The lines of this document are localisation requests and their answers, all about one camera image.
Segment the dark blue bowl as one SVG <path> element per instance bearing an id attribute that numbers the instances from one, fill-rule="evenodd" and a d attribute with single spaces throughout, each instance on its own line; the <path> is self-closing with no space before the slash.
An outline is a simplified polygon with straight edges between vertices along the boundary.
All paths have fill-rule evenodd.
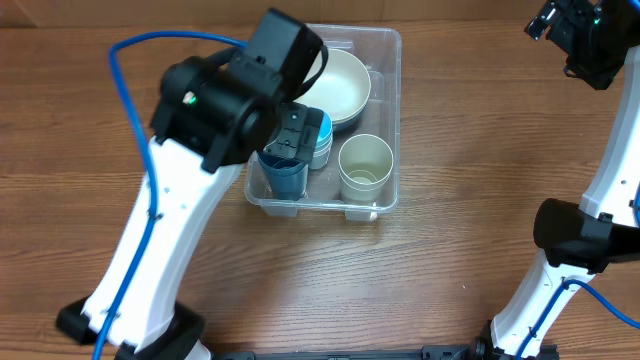
<path id="1" fill-rule="evenodd" d="M 366 108 L 363 108 L 350 119 L 340 121 L 340 122 L 334 122 L 332 124 L 332 130 L 334 132 L 352 131 L 353 129 L 359 126 L 361 122 L 361 118 L 365 112 L 366 112 Z"/>

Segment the light blue small cup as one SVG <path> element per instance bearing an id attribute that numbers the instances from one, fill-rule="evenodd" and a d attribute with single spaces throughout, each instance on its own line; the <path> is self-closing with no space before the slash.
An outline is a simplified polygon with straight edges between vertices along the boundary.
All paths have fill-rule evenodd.
<path id="1" fill-rule="evenodd" d="M 332 139 L 333 135 L 333 122 L 329 114 L 324 112 L 320 129 L 317 136 L 316 146 L 324 147 Z"/>

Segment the grey small cup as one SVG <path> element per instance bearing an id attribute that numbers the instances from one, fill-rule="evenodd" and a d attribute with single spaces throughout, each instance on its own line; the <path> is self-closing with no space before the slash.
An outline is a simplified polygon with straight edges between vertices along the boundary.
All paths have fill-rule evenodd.
<path id="1" fill-rule="evenodd" d="M 319 170 L 327 165 L 329 160 L 330 152 L 324 153 L 315 153 L 311 162 L 309 163 L 310 170 Z"/>

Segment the cream tall cup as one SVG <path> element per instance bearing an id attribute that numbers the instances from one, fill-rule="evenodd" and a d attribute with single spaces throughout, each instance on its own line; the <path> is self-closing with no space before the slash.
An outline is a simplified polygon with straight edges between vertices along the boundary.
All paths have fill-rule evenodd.
<path id="1" fill-rule="evenodd" d="M 356 169 L 347 174 L 347 177 L 356 184 L 370 185 L 378 182 L 378 178 L 370 171 Z"/>
<path id="2" fill-rule="evenodd" d="M 372 134 L 358 134 L 344 142 L 338 154 L 341 198 L 346 203 L 372 205 L 380 197 L 394 167 L 394 154 L 389 144 Z M 347 174 L 356 169 L 373 173 L 378 182 L 370 185 L 353 183 Z"/>

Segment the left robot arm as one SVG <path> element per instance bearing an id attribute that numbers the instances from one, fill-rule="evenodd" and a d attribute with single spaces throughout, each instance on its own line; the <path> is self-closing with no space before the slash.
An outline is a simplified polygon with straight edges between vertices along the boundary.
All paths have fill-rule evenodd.
<path id="1" fill-rule="evenodd" d="M 257 152 L 310 162 L 323 114 L 299 103 L 328 50 L 306 24 L 270 9 L 248 41 L 170 66 L 148 128 L 116 57 L 109 64 L 145 174 L 111 263 L 94 292 L 62 308 L 57 328 L 100 358 L 207 359 L 204 321 L 177 302 L 216 206 Z"/>

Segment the dark blue tall cup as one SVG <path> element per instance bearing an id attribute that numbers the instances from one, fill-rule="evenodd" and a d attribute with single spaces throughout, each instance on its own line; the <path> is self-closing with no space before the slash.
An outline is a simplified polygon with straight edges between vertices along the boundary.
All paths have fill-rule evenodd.
<path id="1" fill-rule="evenodd" d="M 258 154 L 258 162 L 275 198 L 297 201 L 305 196 L 308 178 L 306 163 L 263 152 Z"/>

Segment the cream bowl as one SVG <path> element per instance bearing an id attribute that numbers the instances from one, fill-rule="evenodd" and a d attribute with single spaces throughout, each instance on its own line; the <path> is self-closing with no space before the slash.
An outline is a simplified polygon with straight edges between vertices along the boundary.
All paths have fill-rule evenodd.
<path id="1" fill-rule="evenodd" d="M 368 70 L 355 55 L 329 48 L 322 74 L 296 102 L 323 110 L 337 125 L 355 118 L 364 109 L 371 85 Z"/>
<path id="2" fill-rule="evenodd" d="M 342 128 L 348 128 L 357 123 L 365 113 L 368 104 L 368 100 L 360 104 L 355 102 L 332 102 L 328 107 L 327 114 L 332 120 L 332 126 L 340 131 Z"/>

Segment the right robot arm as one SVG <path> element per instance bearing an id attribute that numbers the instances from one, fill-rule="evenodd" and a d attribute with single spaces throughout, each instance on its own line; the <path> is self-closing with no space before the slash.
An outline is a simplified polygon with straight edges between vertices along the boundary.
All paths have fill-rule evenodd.
<path id="1" fill-rule="evenodd" d="M 639 258 L 639 3 L 548 0 L 525 31 L 566 53 L 567 77 L 606 90 L 622 73 L 624 89 L 591 184 L 579 203 L 548 198 L 540 205 L 529 271 L 460 359 L 558 358 L 543 339 L 579 290 L 627 325 L 639 325 L 589 284 L 609 264 Z"/>

